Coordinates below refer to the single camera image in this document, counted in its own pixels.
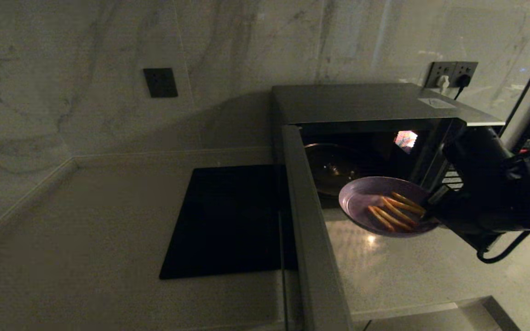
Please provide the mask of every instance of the black switch plate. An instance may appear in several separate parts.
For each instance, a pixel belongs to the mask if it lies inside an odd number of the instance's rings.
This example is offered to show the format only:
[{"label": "black switch plate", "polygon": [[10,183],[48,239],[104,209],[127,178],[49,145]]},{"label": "black switch plate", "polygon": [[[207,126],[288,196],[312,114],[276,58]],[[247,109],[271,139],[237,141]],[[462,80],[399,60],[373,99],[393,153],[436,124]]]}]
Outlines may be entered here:
[{"label": "black switch plate", "polygon": [[144,77],[151,92],[151,98],[175,98],[177,86],[171,68],[146,68],[143,69]]}]

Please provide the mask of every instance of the electrical socket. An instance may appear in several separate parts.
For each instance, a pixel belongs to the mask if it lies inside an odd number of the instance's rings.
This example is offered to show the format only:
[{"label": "electrical socket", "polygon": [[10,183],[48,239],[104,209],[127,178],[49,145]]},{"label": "electrical socket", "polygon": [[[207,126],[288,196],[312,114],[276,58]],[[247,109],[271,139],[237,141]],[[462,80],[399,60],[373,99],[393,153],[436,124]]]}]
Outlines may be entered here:
[{"label": "electrical socket", "polygon": [[457,62],[433,62],[429,76],[426,78],[425,88],[439,88],[437,80],[442,75],[449,76],[449,86],[452,86],[451,76],[454,74]]},{"label": "electrical socket", "polygon": [[478,67],[477,62],[457,62],[453,74],[449,76],[449,87],[459,87],[457,80],[461,75],[473,77]]}]

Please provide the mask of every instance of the white countertop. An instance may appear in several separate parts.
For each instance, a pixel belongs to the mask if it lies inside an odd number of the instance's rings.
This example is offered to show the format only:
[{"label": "white countertop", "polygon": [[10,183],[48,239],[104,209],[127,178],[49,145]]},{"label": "white countertop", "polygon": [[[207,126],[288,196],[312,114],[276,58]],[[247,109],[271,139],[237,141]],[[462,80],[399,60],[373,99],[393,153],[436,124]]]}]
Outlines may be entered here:
[{"label": "white countertop", "polygon": [[[493,296],[521,330],[530,330],[530,236],[501,262],[484,264],[446,228],[398,239],[360,228],[340,209],[323,215],[353,322]],[[513,238],[507,234],[496,247]]]}]

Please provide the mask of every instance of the label sticker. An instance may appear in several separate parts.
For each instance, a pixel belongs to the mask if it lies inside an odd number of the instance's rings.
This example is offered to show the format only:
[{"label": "label sticker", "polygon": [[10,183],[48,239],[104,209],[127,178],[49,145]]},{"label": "label sticker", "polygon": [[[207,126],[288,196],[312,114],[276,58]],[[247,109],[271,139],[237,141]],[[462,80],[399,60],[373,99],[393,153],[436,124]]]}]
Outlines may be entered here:
[{"label": "label sticker", "polygon": [[427,105],[433,108],[437,108],[437,109],[455,108],[454,105],[450,103],[446,103],[445,101],[437,99],[437,98],[419,98],[419,101],[422,101],[426,103]]}]

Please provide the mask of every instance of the breadstick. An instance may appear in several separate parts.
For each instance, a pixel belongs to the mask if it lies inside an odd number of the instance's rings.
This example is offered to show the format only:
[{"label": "breadstick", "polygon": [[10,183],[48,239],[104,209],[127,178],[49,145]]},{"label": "breadstick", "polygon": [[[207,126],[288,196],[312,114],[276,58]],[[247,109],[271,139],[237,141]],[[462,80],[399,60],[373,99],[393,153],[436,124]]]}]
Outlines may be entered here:
[{"label": "breadstick", "polygon": [[379,222],[381,222],[381,224],[383,224],[387,228],[388,231],[390,232],[396,231],[396,229],[390,224],[390,222],[385,220],[385,218],[383,218],[380,214],[377,213],[377,210],[380,210],[379,207],[376,207],[374,205],[369,205],[368,209],[370,212],[372,212],[372,214],[374,214],[374,216],[379,220]]},{"label": "breadstick", "polygon": [[404,214],[398,208],[394,207],[394,205],[392,205],[390,203],[390,201],[388,199],[386,199],[386,197],[381,197],[381,201],[383,201],[383,204],[386,205],[386,207],[389,210],[391,210],[394,214],[396,214],[396,216],[398,216],[399,218],[403,219],[404,222],[410,224],[411,226],[418,226],[418,222],[417,221],[415,221],[412,218],[408,217],[408,215]]},{"label": "breadstick", "polygon": [[395,224],[396,226],[398,226],[400,228],[403,228],[404,230],[412,231],[412,228],[408,224],[400,222],[399,220],[395,219],[394,216],[392,216],[392,215],[388,214],[387,212],[385,212],[383,209],[377,208],[376,210],[377,210],[377,212],[379,212],[379,214],[381,216],[384,216],[384,218],[388,222],[390,222],[391,224]]},{"label": "breadstick", "polygon": [[394,195],[394,197],[396,199],[398,199],[399,201],[402,201],[403,203],[405,203],[407,205],[411,205],[412,207],[416,207],[416,208],[422,210],[423,212],[426,211],[423,207],[421,207],[420,205],[418,205],[414,201],[408,199],[407,197],[404,197],[404,195],[400,195],[400,194],[398,194],[396,192],[392,192],[392,195]]},{"label": "breadstick", "polygon": [[411,212],[414,212],[414,214],[419,214],[419,215],[423,215],[425,213],[425,210],[423,209],[419,209],[419,208],[416,208],[416,207],[413,207],[411,205],[407,205],[405,203],[401,203],[400,201],[395,201],[394,199],[392,198],[386,198],[387,201],[389,201],[394,207],[398,207],[398,208],[402,208],[402,209],[406,209],[408,211],[411,211]]}]

